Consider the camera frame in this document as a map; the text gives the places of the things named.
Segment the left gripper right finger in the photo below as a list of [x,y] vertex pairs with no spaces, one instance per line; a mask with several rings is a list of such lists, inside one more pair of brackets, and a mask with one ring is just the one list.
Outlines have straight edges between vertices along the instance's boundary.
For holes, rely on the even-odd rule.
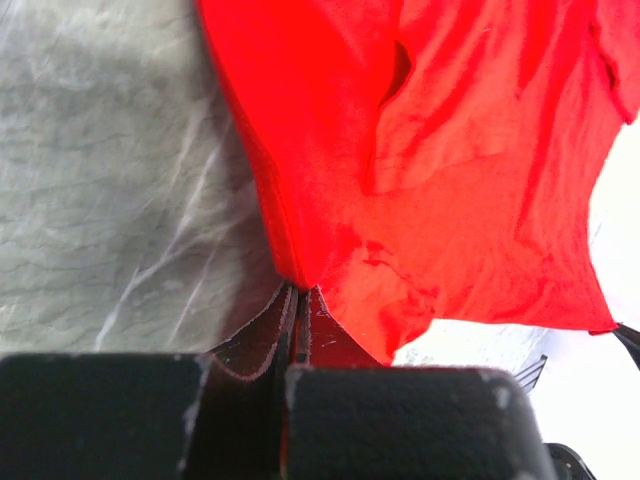
[[384,367],[305,297],[285,377],[289,479],[551,479],[529,400],[489,368]]

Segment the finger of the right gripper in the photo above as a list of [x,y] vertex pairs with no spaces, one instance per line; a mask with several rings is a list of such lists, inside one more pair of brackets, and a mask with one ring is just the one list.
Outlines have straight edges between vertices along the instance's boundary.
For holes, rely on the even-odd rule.
[[619,324],[614,335],[625,346],[636,367],[640,369],[640,333],[631,327]]

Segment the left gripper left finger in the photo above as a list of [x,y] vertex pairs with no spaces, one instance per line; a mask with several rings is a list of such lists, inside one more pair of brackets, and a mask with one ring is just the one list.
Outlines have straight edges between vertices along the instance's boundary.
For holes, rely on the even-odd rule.
[[297,290],[204,353],[1,360],[5,479],[271,479]]

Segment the red t shirt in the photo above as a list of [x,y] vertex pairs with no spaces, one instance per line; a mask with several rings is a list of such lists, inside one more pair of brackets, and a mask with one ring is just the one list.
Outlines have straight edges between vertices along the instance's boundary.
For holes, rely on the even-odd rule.
[[589,200],[635,1],[201,1],[278,271],[388,364],[434,319],[616,328]]

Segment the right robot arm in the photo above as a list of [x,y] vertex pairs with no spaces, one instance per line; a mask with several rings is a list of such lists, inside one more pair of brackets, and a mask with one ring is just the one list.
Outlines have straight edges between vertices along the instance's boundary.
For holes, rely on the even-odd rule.
[[560,479],[637,479],[639,332],[554,337],[534,406]]

